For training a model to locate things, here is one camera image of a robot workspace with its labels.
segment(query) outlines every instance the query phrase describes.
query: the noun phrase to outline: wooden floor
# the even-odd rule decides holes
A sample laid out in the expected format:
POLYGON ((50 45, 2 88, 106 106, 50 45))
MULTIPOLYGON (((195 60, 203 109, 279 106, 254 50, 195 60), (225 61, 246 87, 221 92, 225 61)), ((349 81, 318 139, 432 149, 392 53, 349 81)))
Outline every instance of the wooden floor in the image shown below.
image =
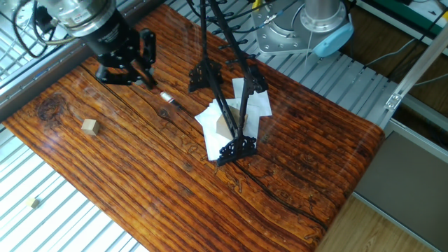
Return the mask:
POLYGON ((429 252, 429 248, 351 196, 317 252, 429 252))

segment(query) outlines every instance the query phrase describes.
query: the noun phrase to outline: small metal part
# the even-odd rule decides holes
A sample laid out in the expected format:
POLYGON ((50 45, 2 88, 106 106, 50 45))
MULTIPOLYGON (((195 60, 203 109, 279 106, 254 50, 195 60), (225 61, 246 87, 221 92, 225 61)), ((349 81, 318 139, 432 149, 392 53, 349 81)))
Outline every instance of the small metal part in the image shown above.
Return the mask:
POLYGON ((391 100, 395 96, 404 97, 412 87, 417 83, 417 81, 423 76, 423 74, 428 70, 429 66, 434 63, 434 61, 439 57, 443 50, 448 46, 448 25, 445 26, 442 31, 434 38, 433 42, 428 46, 425 52, 417 60, 414 66, 409 70, 406 76, 398 84, 397 88, 393 91, 393 94, 388 99, 384 108, 394 111, 397 109, 398 103, 395 106, 389 106, 391 100))

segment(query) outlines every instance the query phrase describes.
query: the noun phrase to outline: green panel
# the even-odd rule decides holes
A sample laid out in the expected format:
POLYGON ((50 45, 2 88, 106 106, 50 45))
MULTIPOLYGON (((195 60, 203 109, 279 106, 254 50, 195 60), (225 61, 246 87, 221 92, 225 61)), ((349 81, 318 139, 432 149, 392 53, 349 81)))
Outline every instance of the green panel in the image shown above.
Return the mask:
MULTIPOLYGON (((428 19, 426 19, 424 16, 416 13, 411 8, 407 7, 403 3, 398 3, 394 0, 371 0, 375 2, 376 4, 381 5, 383 8, 386 8, 392 12, 394 12, 395 15, 398 15, 402 18, 405 18, 406 20, 409 20, 410 22, 414 23, 415 25, 419 26, 423 29, 428 29, 432 22, 428 19)), ((439 32, 442 30, 438 25, 435 25, 431 29, 431 33, 433 34, 439 34, 439 32)))

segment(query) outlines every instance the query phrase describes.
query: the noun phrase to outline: wood grain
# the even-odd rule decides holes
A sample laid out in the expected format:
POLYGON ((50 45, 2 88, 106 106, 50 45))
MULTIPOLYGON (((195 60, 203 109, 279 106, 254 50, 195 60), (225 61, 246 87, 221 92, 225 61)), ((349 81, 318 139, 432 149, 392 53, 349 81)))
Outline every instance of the wood grain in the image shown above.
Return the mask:
POLYGON ((350 197, 342 207, 317 252, 431 252, 373 209, 350 197))
MULTIPOLYGON (((187 92, 199 27, 166 6, 144 27, 158 35, 154 77, 183 109, 139 86, 101 85, 89 59, 4 125, 150 251, 313 251, 381 129, 259 63, 274 115, 260 120, 258 155, 216 167, 194 119, 213 94, 187 92), (81 132, 84 118, 98 136, 81 132)), ((222 44, 210 35, 217 62, 231 59, 222 44)), ((223 68, 225 83, 240 76, 223 68)))

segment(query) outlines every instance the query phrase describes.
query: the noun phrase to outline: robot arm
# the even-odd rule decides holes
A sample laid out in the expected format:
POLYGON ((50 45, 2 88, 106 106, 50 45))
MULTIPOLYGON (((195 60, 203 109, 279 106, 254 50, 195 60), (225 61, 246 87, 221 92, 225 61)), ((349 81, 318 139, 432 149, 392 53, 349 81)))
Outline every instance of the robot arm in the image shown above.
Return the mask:
MULTIPOLYGON (((131 85, 144 83, 153 88, 151 65, 155 62, 155 34, 137 32, 116 9, 115 0, 40 0, 48 15, 64 25, 74 38, 84 40, 101 64, 97 77, 103 83, 131 85), (125 69, 114 74, 108 68, 125 69)), ((37 20, 49 20, 36 17, 37 20)))

